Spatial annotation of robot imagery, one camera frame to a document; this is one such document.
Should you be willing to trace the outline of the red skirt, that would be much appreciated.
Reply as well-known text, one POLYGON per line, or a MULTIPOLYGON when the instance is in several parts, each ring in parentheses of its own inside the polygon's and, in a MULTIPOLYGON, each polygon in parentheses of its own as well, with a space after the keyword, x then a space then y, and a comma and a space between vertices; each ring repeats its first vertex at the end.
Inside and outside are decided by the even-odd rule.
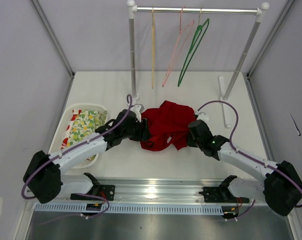
POLYGON ((147 120, 151 137, 140 142, 148 151, 162 151, 170 145, 177 150, 187 147, 188 125, 196 120, 194 110, 186 105, 164 101, 158 108, 149 108, 142 113, 147 120))

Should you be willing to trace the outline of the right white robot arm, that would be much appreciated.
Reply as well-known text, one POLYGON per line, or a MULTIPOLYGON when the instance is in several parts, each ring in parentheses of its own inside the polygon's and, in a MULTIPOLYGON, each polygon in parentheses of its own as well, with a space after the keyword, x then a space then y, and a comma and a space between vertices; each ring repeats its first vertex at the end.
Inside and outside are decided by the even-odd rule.
POLYGON ((281 216, 287 216, 295 207, 302 208, 302 181, 291 163, 285 160, 276 163, 236 149, 229 139, 214 136, 202 120, 193 121, 188 128, 190 147, 252 176, 250 180, 227 177, 219 189, 223 201, 230 202, 236 197, 261 201, 281 216))

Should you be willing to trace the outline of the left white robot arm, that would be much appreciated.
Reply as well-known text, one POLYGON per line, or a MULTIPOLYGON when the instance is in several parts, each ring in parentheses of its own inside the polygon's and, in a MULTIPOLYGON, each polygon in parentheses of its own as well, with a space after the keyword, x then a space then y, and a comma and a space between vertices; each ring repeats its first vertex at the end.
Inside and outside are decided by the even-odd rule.
POLYGON ((51 154, 35 153, 23 177, 22 198, 46 204, 61 193, 62 176, 84 159, 106 152, 122 140, 144 142, 150 137, 148 121, 139 113, 125 109, 77 144, 51 154))

